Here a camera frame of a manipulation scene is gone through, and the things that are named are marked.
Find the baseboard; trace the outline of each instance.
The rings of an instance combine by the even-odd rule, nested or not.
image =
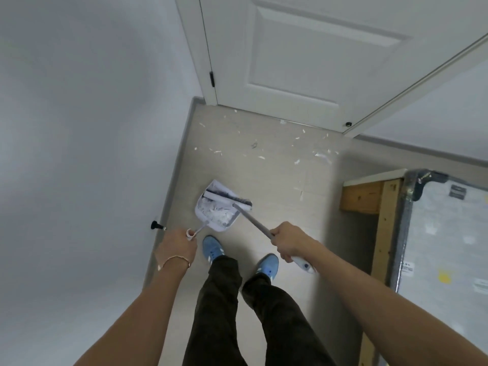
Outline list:
[[[355,139],[373,142],[373,143],[379,144],[379,145],[391,146],[391,147],[398,148],[398,149],[409,150],[409,151],[413,151],[415,153],[421,153],[421,154],[426,154],[426,155],[432,155],[434,157],[440,157],[440,158],[445,158],[445,159],[449,159],[449,160],[454,160],[457,162],[471,164],[471,165],[475,165],[478,167],[488,168],[488,161],[481,160],[481,159],[465,157],[462,155],[456,155],[456,154],[451,154],[451,153],[445,153],[445,152],[438,151],[438,150],[427,149],[427,148],[423,148],[420,146],[403,144],[401,142],[384,140],[384,139],[380,139],[380,138],[376,138],[376,137],[372,137],[372,136],[366,136],[366,135],[357,135],[355,137]]]
[[[197,104],[205,104],[204,98],[199,98],[197,96],[193,97],[190,103],[190,110],[188,111],[188,116],[186,117],[186,125],[183,131],[183,137],[181,138],[180,147],[178,148],[178,155],[176,156],[175,166],[173,168],[173,175],[171,176],[171,182],[169,184],[168,193],[166,195],[166,200],[164,201],[164,206],[162,208],[161,218],[159,223],[166,226],[166,222],[169,217],[169,209],[173,203],[173,198],[176,190],[176,182],[178,181],[178,175],[180,174],[181,161],[183,160],[183,153],[185,152],[186,140],[188,139],[188,133],[190,131],[191,120],[193,118],[193,113]],[[151,258],[149,259],[149,264],[147,265],[146,275],[144,278],[143,288],[148,286],[154,275],[154,271],[157,267],[156,259],[154,258],[154,250],[157,248],[158,244],[161,242],[164,236],[164,231],[157,230],[156,238],[154,240],[153,250],[151,251]]]

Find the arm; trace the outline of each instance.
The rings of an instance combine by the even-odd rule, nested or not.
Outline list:
[[[178,286],[196,249],[185,230],[168,231],[155,251],[162,269],[75,366],[156,366]]]
[[[488,356],[468,340],[299,227],[283,222],[271,233],[283,259],[303,257],[329,282],[390,365],[488,365]]]

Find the debris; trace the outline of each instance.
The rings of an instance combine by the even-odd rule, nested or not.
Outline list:
[[[327,161],[327,163],[332,164],[332,162],[330,161],[330,159],[329,159],[329,158],[327,157],[327,155],[325,155],[325,154],[322,154],[322,153],[315,153],[315,156],[316,156],[316,157],[319,157],[319,158],[323,158],[323,159],[325,159],[325,160]]]

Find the hand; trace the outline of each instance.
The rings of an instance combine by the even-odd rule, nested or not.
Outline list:
[[[156,261],[160,266],[173,256],[184,257],[188,263],[192,263],[197,252],[197,240],[193,238],[188,241],[186,230],[178,228],[167,231],[162,238],[161,244],[154,251]],[[182,258],[173,258],[172,260],[181,260],[188,267],[188,263]]]
[[[310,247],[317,243],[300,227],[292,225],[288,221],[272,229],[271,233],[275,236],[271,243],[278,248],[281,258],[288,263],[293,262],[292,256],[308,259]]]

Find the bracelet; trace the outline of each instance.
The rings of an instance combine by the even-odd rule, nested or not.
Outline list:
[[[164,267],[164,265],[166,264],[166,262],[168,262],[168,261],[169,261],[170,259],[172,259],[172,258],[181,258],[182,260],[185,260],[185,261],[186,261],[186,263],[188,263],[188,268],[190,268],[190,266],[191,266],[190,261],[189,261],[188,259],[186,259],[185,257],[183,257],[183,256],[171,256],[171,257],[167,258],[167,259],[166,259],[166,261],[164,261],[164,263],[162,264],[162,266],[159,266],[159,265],[158,265],[158,271],[159,271],[160,269],[162,269],[162,268]]]

